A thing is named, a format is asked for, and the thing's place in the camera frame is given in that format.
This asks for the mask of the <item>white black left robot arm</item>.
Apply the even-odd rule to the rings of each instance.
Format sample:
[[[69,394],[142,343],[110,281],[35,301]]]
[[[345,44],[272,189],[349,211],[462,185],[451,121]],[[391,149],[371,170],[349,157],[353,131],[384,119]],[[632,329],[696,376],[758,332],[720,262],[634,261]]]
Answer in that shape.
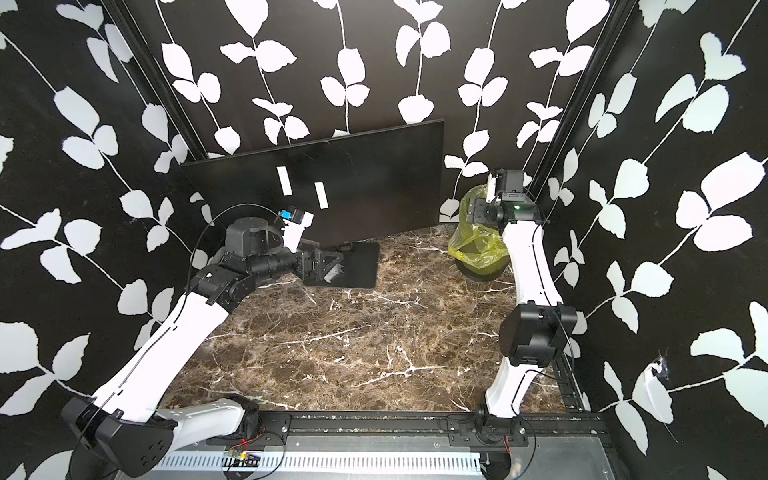
[[[302,238],[312,214],[282,210],[276,218],[280,227],[259,217],[230,224],[223,247],[206,266],[189,270],[177,306],[134,357],[89,399],[65,405],[62,417],[77,438],[71,475],[102,478],[96,468],[78,465],[97,460],[109,472],[136,478],[181,447],[213,438],[250,441],[262,433],[258,405],[238,394],[174,411],[159,403],[192,354],[258,286],[285,274],[304,282],[340,274],[342,252]]]

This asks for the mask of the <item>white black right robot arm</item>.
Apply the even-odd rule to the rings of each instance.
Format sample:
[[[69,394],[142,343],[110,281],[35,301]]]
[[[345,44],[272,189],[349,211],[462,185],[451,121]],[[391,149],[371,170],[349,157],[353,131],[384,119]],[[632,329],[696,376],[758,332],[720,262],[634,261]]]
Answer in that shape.
[[[490,416],[511,419],[535,376],[570,347],[577,312],[554,284],[543,248],[544,221],[533,203],[477,198],[467,220],[499,229],[513,270],[516,306],[499,327],[502,361],[485,393]]]

